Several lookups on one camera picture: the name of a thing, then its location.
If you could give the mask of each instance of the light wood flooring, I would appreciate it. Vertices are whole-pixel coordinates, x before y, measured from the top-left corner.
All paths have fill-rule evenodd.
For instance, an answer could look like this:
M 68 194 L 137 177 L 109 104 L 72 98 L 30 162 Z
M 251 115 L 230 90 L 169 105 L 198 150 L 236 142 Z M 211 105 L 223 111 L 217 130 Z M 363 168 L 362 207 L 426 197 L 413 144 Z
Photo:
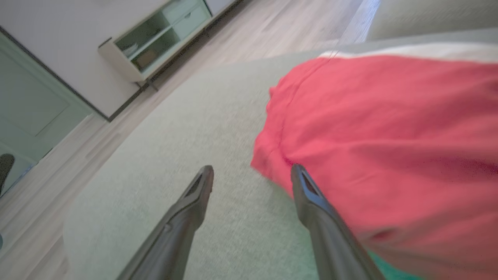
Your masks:
M 114 121 L 88 116 L 0 200 L 0 279 L 70 279 L 62 226 L 80 190 L 188 77 L 233 62 L 362 42 L 380 0 L 244 0 Z

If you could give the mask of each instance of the red fabric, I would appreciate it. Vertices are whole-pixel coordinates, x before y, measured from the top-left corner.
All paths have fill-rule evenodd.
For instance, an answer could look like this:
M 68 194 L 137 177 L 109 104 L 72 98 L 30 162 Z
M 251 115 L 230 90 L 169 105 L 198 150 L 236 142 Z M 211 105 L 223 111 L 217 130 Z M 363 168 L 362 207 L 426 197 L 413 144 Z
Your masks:
M 252 167 L 302 164 L 367 247 L 408 273 L 498 279 L 498 65 L 317 58 L 270 89 Z

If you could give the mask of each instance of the cabinet leg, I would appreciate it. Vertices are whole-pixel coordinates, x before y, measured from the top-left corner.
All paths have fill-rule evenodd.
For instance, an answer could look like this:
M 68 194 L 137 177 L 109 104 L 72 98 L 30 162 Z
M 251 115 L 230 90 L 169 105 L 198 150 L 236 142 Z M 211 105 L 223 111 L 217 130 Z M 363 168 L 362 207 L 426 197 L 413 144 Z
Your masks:
M 158 90 L 158 89 L 154 86 L 154 84 L 153 84 L 153 82 L 152 82 L 151 80 L 146 79 L 145 81 L 146 81 L 146 82 L 147 82 L 147 84 L 148 84 L 150 87 L 152 87 L 155 91 L 159 91 L 159 90 Z

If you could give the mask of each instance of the gray sofa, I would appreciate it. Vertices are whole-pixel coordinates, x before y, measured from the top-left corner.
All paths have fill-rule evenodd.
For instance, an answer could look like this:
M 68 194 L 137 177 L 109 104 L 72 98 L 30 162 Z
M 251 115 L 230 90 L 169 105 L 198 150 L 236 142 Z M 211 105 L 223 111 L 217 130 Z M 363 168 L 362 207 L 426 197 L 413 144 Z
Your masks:
M 491 27 L 497 0 L 381 0 L 367 40 Z
M 338 49 L 359 53 L 433 41 L 498 43 L 498 28 Z M 73 277 L 115 279 L 198 169 L 211 164 L 213 193 L 185 279 L 318 279 L 293 202 L 249 163 L 264 125 L 268 88 L 321 52 L 200 73 L 160 104 L 74 201 L 63 234 Z

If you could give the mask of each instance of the green door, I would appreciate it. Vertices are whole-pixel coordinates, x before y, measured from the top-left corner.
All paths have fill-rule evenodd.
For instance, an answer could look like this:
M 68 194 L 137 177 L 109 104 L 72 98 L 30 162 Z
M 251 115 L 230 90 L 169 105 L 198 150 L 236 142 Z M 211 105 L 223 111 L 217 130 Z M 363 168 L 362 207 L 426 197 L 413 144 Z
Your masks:
M 15 157 L 2 194 L 89 114 L 81 100 L 0 33 L 0 154 Z

